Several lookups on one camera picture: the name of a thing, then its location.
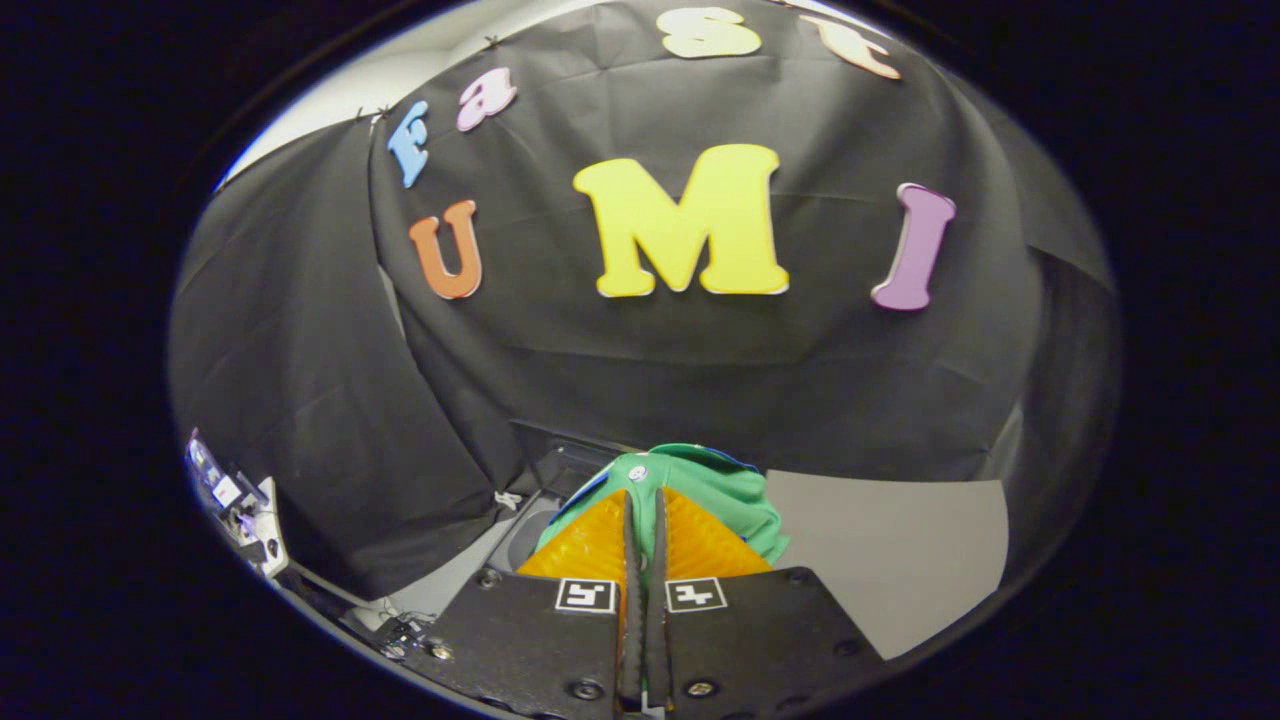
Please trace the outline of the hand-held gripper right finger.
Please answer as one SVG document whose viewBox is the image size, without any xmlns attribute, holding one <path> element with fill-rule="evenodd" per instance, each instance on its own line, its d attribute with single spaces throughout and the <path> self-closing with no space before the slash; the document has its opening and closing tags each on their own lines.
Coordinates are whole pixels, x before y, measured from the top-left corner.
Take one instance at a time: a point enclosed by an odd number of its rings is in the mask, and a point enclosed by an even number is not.
<svg viewBox="0 0 1280 720">
<path fill-rule="evenodd" d="M 877 679 L 884 660 L 812 569 L 771 568 L 675 489 L 657 509 L 649 705 L 669 719 L 791 719 Z"/>
</svg>

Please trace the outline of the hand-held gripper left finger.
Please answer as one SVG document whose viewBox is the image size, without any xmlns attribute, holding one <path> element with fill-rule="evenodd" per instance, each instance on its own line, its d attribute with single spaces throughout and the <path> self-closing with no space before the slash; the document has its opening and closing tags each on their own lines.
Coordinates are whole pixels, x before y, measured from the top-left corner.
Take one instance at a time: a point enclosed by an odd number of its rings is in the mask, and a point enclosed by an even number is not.
<svg viewBox="0 0 1280 720">
<path fill-rule="evenodd" d="M 535 497 L 410 651 L 434 691 L 534 719 L 618 719 L 643 705 L 643 610 L 623 491 L 547 544 Z"/>
</svg>

